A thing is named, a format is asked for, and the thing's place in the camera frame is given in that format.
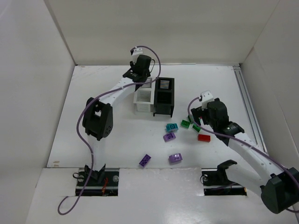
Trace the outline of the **green sloped lego brick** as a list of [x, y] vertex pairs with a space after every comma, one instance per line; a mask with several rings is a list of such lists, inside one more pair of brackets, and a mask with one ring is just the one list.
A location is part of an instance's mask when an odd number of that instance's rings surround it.
[[197, 125], [193, 125], [192, 128], [196, 131], [196, 132], [200, 132], [201, 128], [200, 126], [197, 126]]

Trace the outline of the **green wedge lego brick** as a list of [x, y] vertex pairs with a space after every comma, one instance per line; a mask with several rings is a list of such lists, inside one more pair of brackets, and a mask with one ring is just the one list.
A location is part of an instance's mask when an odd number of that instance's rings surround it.
[[190, 122], [191, 124], [194, 123], [194, 118], [193, 118], [192, 115], [188, 115], [187, 118], [188, 118], [188, 120], [189, 120], [189, 122]]

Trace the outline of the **purple rounded lego brick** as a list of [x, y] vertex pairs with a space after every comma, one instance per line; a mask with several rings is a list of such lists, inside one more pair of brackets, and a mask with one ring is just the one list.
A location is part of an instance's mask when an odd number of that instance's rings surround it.
[[169, 156], [168, 161], [170, 164], [179, 163], [183, 160], [181, 153], [172, 154]]

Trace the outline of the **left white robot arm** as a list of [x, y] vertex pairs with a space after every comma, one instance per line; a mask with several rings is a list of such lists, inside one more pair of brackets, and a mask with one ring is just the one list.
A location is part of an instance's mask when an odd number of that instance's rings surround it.
[[91, 179], [98, 184], [105, 178], [105, 138], [113, 128], [113, 108], [146, 82], [150, 76], [151, 60], [149, 56], [139, 55], [135, 62], [130, 62], [130, 69], [112, 88], [114, 92], [95, 101], [84, 114], [83, 127], [94, 158], [93, 168], [85, 166], [85, 172], [92, 171]]

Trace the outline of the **green square lego brick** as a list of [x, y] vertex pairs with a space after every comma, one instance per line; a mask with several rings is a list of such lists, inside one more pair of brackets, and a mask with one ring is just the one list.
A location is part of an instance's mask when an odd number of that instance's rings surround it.
[[183, 128], [186, 128], [186, 129], [188, 129], [189, 128], [189, 126], [190, 126], [190, 122], [189, 121], [187, 121], [187, 120], [182, 120], [181, 121], [181, 126], [183, 127]]

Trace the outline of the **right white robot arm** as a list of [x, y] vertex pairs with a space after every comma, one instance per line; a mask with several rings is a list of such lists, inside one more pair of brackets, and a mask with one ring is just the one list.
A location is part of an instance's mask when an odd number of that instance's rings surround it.
[[265, 207], [274, 214], [284, 210], [298, 213], [291, 209], [299, 202], [298, 170], [287, 168], [254, 145], [244, 129], [230, 121], [227, 107], [219, 98], [204, 94], [193, 101], [201, 102], [200, 107], [187, 107], [194, 123], [199, 127], [210, 126], [211, 130], [203, 130], [215, 135], [254, 169], [254, 172], [250, 172], [236, 161], [227, 160], [217, 167], [218, 179], [248, 188], [260, 196]]

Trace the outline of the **red rectangular lego brick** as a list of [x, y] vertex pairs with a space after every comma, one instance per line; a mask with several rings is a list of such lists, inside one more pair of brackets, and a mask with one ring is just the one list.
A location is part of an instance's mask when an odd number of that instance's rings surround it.
[[205, 134], [198, 134], [198, 141], [210, 142], [211, 141], [211, 136], [210, 135], [205, 135]]

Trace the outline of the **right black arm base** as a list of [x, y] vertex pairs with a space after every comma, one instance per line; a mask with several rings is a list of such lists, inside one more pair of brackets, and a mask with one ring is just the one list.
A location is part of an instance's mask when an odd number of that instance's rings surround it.
[[217, 168], [202, 168], [200, 182], [204, 187], [204, 196], [247, 196], [246, 189], [230, 181], [226, 175], [226, 170], [236, 164], [236, 161], [228, 160]]

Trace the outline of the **teal lego brick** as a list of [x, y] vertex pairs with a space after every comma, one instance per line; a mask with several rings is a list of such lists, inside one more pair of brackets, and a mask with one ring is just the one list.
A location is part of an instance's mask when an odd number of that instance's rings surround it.
[[171, 132], [176, 132], [178, 130], [178, 125], [177, 123], [169, 123], [166, 125], [166, 132], [171, 133]]

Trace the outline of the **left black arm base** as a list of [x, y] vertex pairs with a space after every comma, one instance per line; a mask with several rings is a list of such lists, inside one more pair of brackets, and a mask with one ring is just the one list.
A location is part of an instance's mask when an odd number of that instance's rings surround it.
[[73, 173], [73, 178], [77, 180], [75, 195], [79, 196], [83, 186], [82, 196], [118, 196], [118, 185], [120, 170], [117, 168], [105, 168], [100, 171], [92, 171], [88, 181], [87, 177], [90, 173], [90, 168], [85, 165], [84, 169]]

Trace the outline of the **purple arched lego brick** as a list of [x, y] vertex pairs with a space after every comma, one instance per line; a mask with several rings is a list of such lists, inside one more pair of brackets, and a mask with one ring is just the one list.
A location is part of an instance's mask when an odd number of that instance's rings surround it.
[[167, 133], [167, 134], [165, 134], [165, 135], [163, 136], [163, 140], [164, 140], [165, 142], [169, 142], [169, 141], [174, 140], [174, 139], [176, 139], [176, 135], [175, 135], [175, 133]]

